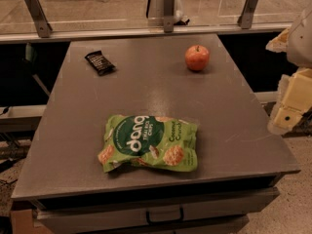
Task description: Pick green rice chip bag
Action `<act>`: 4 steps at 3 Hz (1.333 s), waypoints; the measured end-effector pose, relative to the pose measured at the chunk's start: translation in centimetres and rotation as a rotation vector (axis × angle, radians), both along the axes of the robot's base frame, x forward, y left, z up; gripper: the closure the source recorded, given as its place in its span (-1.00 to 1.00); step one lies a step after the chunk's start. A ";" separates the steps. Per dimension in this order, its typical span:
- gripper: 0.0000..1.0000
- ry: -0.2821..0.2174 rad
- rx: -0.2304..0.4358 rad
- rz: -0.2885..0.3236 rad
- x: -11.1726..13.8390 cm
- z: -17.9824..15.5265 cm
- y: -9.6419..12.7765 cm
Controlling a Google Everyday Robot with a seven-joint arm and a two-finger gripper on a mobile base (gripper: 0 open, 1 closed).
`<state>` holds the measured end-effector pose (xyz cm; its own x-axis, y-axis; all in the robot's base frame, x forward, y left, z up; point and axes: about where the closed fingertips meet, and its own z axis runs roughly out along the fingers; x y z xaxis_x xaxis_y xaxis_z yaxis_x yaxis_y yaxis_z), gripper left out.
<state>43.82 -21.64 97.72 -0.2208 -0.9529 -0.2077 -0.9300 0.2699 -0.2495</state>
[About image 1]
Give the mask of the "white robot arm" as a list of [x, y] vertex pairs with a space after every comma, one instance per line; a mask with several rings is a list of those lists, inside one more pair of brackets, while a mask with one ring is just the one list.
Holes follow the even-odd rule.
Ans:
[[286, 53], [288, 62], [298, 67], [293, 75], [281, 77], [277, 100], [267, 125], [271, 134], [284, 135], [312, 108], [312, 4], [302, 11], [291, 27], [270, 40], [265, 49]]

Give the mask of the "yellow white gripper body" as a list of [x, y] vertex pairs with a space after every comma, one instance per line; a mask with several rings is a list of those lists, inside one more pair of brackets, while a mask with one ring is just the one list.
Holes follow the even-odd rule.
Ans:
[[283, 74], [267, 125], [268, 131], [274, 135], [290, 132], [311, 108], [312, 69], [301, 67], [292, 76]]

